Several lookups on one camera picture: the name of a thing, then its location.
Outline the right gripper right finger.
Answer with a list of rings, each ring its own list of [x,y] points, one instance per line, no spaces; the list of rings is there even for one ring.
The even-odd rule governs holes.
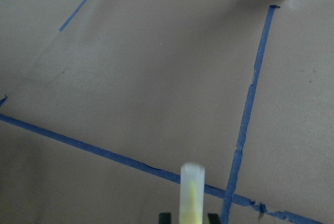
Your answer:
[[[209,224],[221,224],[220,216],[214,213],[207,213]]]

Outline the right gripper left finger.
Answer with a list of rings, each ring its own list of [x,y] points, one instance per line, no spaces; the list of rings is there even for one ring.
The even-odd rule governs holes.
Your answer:
[[[171,224],[171,213],[159,213],[159,224]]]

